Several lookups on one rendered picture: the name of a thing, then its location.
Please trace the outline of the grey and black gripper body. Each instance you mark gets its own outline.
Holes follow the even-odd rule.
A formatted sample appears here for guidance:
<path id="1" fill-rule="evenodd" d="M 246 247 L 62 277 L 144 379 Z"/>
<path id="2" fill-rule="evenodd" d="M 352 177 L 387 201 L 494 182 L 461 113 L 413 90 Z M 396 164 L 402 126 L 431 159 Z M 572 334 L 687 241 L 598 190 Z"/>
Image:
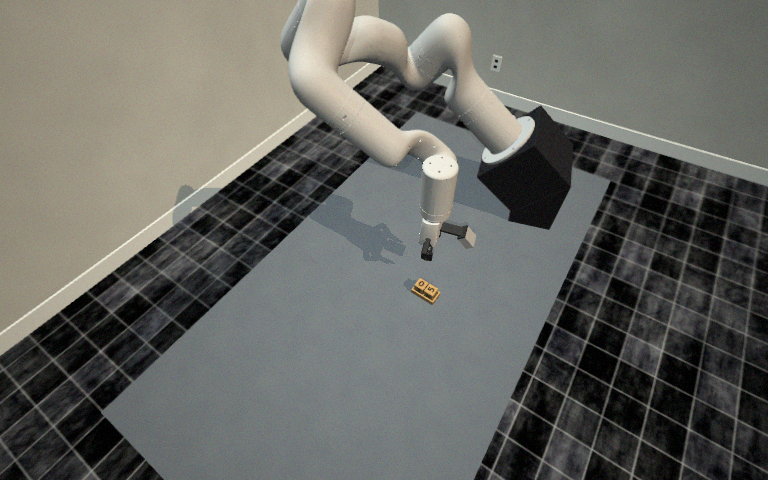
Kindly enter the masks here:
<path id="1" fill-rule="evenodd" d="M 440 236 L 440 229 L 444 221 L 445 220 L 440 222 L 433 222 L 423 217 L 420 229 L 419 244 L 423 245 L 426 241 L 426 238 L 429 238 L 431 239 L 431 245 L 434 248 Z"/>

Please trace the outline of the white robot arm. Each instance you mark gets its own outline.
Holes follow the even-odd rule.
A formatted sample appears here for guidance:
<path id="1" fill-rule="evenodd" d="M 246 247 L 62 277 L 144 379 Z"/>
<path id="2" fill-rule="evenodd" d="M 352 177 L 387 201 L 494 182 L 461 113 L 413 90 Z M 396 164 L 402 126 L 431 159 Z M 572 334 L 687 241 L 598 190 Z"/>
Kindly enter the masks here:
<path id="1" fill-rule="evenodd" d="M 517 119 L 520 124 L 479 77 L 471 31 L 460 16 L 441 15 L 409 47 L 396 25 L 354 16 L 355 0 L 298 0 L 280 39 L 292 89 L 307 109 L 377 163 L 394 167 L 407 153 L 420 160 L 420 214 L 433 222 L 446 220 L 459 171 L 455 154 L 429 132 L 398 129 L 338 76 L 338 67 L 381 65 L 413 91 L 450 69 L 445 103 L 485 146 L 482 159 L 488 165 L 516 153 L 535 122 L 524 116 Z"/>

